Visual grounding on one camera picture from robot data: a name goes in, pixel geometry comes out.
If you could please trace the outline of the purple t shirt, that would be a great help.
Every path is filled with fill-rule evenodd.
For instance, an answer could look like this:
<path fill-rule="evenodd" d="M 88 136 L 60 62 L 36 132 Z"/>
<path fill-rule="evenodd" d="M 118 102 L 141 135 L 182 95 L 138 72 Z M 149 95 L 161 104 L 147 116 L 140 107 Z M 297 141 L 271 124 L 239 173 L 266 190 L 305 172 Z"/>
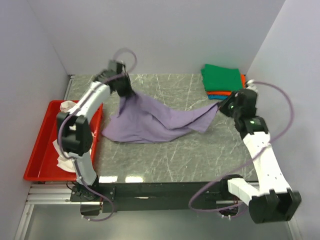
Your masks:
<path fill-rule="evenodd" d="M 120 98 L 118 112 L 110 117 L 102 135 L 118 143 L 170 142 L 192 131 L 206 132 L 217 111 L 216 103 L 194 110 L 175 110 L 135 92 Z"/>

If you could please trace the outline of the black base beam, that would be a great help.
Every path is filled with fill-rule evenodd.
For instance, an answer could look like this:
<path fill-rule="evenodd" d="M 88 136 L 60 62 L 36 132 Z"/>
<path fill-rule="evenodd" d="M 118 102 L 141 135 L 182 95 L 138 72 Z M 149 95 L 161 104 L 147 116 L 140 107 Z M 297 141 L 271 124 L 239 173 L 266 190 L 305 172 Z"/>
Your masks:
<path fill-rule="evenodd" d="M 100 183 L 94 190 L 109 198 L 116 212 L 187 210 L 189 200 L 206 182 L 136 182 Z M 100 196 L 76 184 L 70 195 L 71 203 L 81 204 L 80 211 L 86 216 L 97 216 L 98 210 L 110 213 L 112 205 Z M 196 209 L 216 209 L 232 205 L 236 197 L 221 191 L 215 183 L 192 203 Z"/>

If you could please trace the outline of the red plastic bin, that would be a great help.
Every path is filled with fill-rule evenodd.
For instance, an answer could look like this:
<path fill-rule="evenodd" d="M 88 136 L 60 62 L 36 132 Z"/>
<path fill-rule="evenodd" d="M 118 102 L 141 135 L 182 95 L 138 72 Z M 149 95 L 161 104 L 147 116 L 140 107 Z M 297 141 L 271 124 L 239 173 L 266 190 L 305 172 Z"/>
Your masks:
<path fill-rule="evenodd" d="M 24 179 L 33 182 L 46 181 L 76 181 L 76 172 L 67 172 L 57 166 L 60 148 L 57 143 L 57 114 L 60 111 L 60 100 L 49 103 L 38 137 L 36 139 L 29 163 L 24 173 Z M 96 154 L 97 141 L 100 133 L 103 106 L 95 112 L 89 126 L 93 136 L 90 148 L 91 162 Z"/>

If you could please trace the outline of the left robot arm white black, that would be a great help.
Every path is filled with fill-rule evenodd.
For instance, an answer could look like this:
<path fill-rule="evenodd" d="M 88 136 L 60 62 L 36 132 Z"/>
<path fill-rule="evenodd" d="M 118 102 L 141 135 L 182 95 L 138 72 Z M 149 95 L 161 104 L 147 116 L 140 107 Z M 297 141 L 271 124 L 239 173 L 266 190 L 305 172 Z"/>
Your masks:
<path fill-rule="evenodd" d="M 126 65 L 117 60 L 110 60 L 107 69 L 94 77 L 74 107 L 56 116 L 60 152 L 72 162 L 76 181 L 84 185 L 82 195 L 88 201 L 94 201 L 100 195 L 100 188 L 94 185 L 98 177 L 90 154 L 93 144 L 90 123 L 98 108 L 113 92 L 121 97 L 133 93 Z"/>

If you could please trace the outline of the blue folded t shirt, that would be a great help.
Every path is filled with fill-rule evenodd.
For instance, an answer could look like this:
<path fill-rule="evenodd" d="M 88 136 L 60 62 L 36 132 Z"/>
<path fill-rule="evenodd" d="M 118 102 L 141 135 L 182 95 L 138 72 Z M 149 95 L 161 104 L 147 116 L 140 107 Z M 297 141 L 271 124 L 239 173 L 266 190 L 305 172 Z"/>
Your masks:
<path fill-rule="evenodd" d="M 227 95 L 215 95 L 215 94 L 208 94 L 207 97 L 209 100 L 220 100 L 220 101 L 223 101 L 228 98 Z"/>

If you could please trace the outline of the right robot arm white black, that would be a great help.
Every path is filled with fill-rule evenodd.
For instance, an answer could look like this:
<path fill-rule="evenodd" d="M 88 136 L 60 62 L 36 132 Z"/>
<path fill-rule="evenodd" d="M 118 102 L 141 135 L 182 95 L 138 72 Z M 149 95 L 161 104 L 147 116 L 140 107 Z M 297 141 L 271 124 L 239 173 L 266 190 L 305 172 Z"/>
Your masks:
<path fill-rule="evenodd" d="M 252 158 L 259 188 L 242 177 L 228 175 L 219 187 L 222 198 L 238 197 L 248 206 L 256 224 L 290 221 L 302 197 L 286 181 L 274 154 L 265 120 L 256 114 L 258 94 L 251 89 L 233 92 L 219 110 L 234 120 L 234 125 Z"/>

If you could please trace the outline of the white t shirt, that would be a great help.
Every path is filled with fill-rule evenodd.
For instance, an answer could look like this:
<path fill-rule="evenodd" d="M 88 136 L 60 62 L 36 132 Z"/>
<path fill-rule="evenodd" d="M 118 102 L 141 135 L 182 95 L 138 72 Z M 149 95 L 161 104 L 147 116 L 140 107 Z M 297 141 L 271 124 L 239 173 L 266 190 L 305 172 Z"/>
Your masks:
<path fill-rule="evenodd" d="M 90 123 L 99 106 L 79 101 L 69 111 L 56 116 L 59 151 L 73 162 L 78 175 L 95 175 L 90 154 L 93 144 Z"/>

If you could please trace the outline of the green folded t shirt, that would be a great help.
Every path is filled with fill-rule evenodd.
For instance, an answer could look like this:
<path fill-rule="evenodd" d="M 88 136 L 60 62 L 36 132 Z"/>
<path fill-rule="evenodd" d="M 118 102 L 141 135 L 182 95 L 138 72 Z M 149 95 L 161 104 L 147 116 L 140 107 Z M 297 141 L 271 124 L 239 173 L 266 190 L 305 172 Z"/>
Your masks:
<path fill-rule="evenodd" d="M 243 88 L 242 76 L 238 68 L 205 64 L 200 73 L 206 92 L 233 92 Z"/>

